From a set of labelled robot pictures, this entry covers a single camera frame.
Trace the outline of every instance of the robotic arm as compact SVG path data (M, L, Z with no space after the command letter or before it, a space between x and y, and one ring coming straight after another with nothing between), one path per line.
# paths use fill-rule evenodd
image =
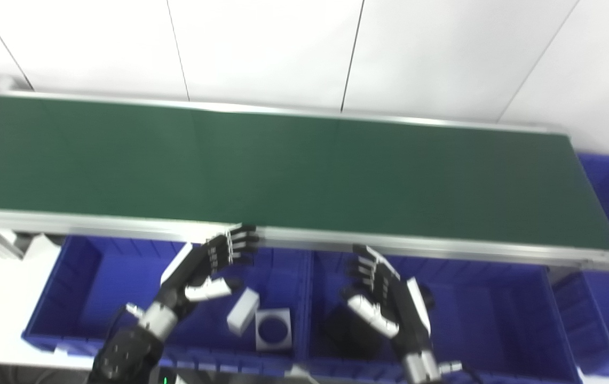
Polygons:
M390 339L409 384L441 381L440 370L446 369L434 360L428 317L434 299L429 289L415 278L402 280L387 259L370 246L353 245L353 251L359 257L351 263L348 274L359 281L341 291L347 306Z
M255 226L241 226L187 254L180 252L138 324L123 328L106 340L87 382L147 384L175 326L201 301L226 296L242 287L239 279L212 280L211 275L233 263L251 263L242 253L256 251L259 238L255 230Z

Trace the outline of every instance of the black object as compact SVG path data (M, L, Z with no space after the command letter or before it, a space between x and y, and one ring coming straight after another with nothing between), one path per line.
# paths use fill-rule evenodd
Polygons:
M463 370L463 372L467 373L468 376L470 376L470 379L472 379L475 384L485 384L484 381L482 381L482 377L480 377L480 375L475 372L474 369L471 369L471 367L469 367L468 365L465 364L461 364L461 369Z
M80 370L0 365L1 384L84 384L87 374Z
M360 317L371 317L366 321L376 327L374 331L390 339L409 384L441 382L426 316L434 307L432 292L415 279L402 279L385 256L370 246L354 244L352 250L358 259L352 260L347 274L358 280L340 291L343 300ZM420 296L422 303L414 296Z
M34 238L40 235L40 233L23 233L23 231L14 231L14 234L16 238L14 239L13 245L20 248L20 250L23 252L26 252ZM51 243L57 246L62 246L62 244L65 243L65 238L67 238L67 236L62 234L46 233L45 236L48 238L48 240L50 240Z
M109 338L112 337L112 332L117 327L119 320L122 318L122 316L124 316L125 313L126 313L126 304L119 307L119 309L117 309L117 312L115 312L114 316L112 316L112 320L109 321L109 326L107 327L107 333L105 335L105 340L109 340Z
M193 248L160 287L155 301L143 316L146 326L128 326L109 334L124 314L120 309L108 330L107 340L93 360L89 384L147 384L153 368L160 361L166 337L197 306L185 296L188 286L201 286L224 267L233 264L235 253L253 253L259 237L255 226L242 226L228 234L218 235ZM242 281L226 281L231 292L242 287Z
M147 384L162 350L164 344L152 333L138 325L129 326L117 332L95 356L88 382Z
M157 374L157 380L152 381L154 384L176 384L178 374L176 370L169 367L160 367L160 372Z
M281 318L269 316L261 321L258 332L259 337L265 342L278 343L288 335L288 326L283 323Z
M383 338L346 306L337 306L326 318L323 332L333 343L339 357L370 360L377 355Z

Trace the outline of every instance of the white block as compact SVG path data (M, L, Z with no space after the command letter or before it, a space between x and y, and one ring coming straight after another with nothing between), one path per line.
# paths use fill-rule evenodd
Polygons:
M178 268L180 263L185 260L185 257L188 256L190 254L190 251L192 250L193 243L191 243L190 241L188 243L185 243L183 248L181 248L180 251L178 251L177 255L174 256L174 260L172 260L172 262L167 265L164 272L162 272L162 276L160 277L160 285L164 284L164 282L167 281L167 279L172 275L172 273L174 273L176 268Z
M242 336L255 316L257 308L259 308L259 294L251 289L245 289L231 309L231 313L226 317L228 329L236 335Z
M285 325L286 333L285 337L278 342L267 342L259 334L259 328L261 323L266 320L276 319ZM292 325L290 325L290 309L266 309L257 311L255 314L255 338L256 338L256 350L285 350L292 348Z

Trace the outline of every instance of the cable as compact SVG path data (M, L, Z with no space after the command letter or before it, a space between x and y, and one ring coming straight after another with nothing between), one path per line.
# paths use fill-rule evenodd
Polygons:
M109 338L112 337L112 331L114 331L114 328L117 326L117 323L119 323L119 320L122 318L124 313L127 313L126 305L119 307L119 309L117 309L117 312L115 312L114 316L112 317L112 320L109 323L109 327L107 328L107 333L105 335L106 342L107 340L109 340Z
M485 384L485 382L482 381L482 377L480 377L480 375L474 369L468 367L468 365L462 364L461 369L463 370L463 372L467 373L468 376L470 376L470 379L473 379L473 381L477 384Z
M20 384L19 382L19 367L17 365L12 365L9 369L11 372L11 381L12 384Z
M43 381L48 379L48 377L51 377L51 376L53 376L56 373L58 373L58 371L56 371L56 370L47 370L47 371L44 371L42 374L40 374L38 376L38 378L36 378L36 381L34 381L34 384L41 384Z
M12 366L0 365L1 380L5 384L17 384L16 380L12 378Z

